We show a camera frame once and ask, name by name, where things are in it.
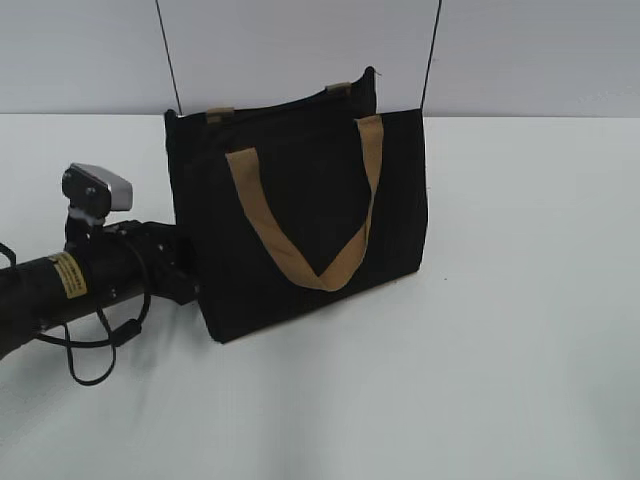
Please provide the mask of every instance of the small camera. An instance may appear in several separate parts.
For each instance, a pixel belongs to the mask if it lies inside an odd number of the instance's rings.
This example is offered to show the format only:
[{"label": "small camera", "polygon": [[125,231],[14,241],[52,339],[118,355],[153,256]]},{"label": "small camera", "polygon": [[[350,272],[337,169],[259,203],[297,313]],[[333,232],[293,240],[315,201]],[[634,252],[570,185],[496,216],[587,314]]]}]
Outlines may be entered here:
[{"label": "small camera", "polygon": [[71,202],[70,209],[95,223],[110,212],[128,212],[133,207],[131,183],[95,165],[72,163],[62,176],[62,193]]}]

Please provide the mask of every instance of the bag handle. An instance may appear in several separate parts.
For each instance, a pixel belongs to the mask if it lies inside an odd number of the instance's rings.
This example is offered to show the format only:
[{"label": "bag handle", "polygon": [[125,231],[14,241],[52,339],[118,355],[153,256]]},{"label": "bag handle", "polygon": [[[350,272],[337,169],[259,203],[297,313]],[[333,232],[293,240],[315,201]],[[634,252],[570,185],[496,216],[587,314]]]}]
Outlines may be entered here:
[{"label": "bag handle", "polygon": [[367,218],[321,275],[316,275],[302,253],[291,243],[273,216],[260,180],[260,161],[255,148],[227,153],[227,162],[244,213],[280,271],[294,284],[335,292],[358,270],[367,252],[373,203],[382,169],[384,129],[379,115],[356,120],[362,142],[362,160],[371,188]]}]

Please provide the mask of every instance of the white table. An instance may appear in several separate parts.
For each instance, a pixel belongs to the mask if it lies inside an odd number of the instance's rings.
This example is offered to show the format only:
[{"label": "white table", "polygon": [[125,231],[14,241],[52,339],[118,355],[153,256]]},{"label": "white table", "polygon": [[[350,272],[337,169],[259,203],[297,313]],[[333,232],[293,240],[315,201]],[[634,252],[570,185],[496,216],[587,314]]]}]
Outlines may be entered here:
[{"label": "white table", "polygon": [[[427,126],[418,275],[226,346],[155,301],[92,389],[33,343],[0,364],[2,478],[639,478],[640,121]],[[0,240],[21,260],[62,247],[70,162],[132,180],[131,218],[171,221],[163,142],[160,117],[0,116]]]}]

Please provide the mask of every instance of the black bag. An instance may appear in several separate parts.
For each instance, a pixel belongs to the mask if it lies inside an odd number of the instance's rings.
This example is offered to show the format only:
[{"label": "black bag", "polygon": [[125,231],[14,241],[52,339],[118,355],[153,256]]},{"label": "black bag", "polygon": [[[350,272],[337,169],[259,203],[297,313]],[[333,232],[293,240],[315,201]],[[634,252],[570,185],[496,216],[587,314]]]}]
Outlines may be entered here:
[{"label": "black bag", "polygon": [[375,114],[374,70],[276,107],[165,115],[176,222],[227,342],[415,272],[422,112]]}]

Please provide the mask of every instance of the canvas bag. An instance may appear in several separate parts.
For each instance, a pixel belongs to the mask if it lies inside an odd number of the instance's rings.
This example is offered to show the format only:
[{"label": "canvas bag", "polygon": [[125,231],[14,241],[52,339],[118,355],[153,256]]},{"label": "canvas bag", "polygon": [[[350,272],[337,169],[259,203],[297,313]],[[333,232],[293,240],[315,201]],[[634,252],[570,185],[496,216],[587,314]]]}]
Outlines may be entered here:
[{"label": "canvas bag", "polygon": [[275,107],[165,115],[176,222],[215,340],[418,270],[422,112],[376,114],[374,76]]}]

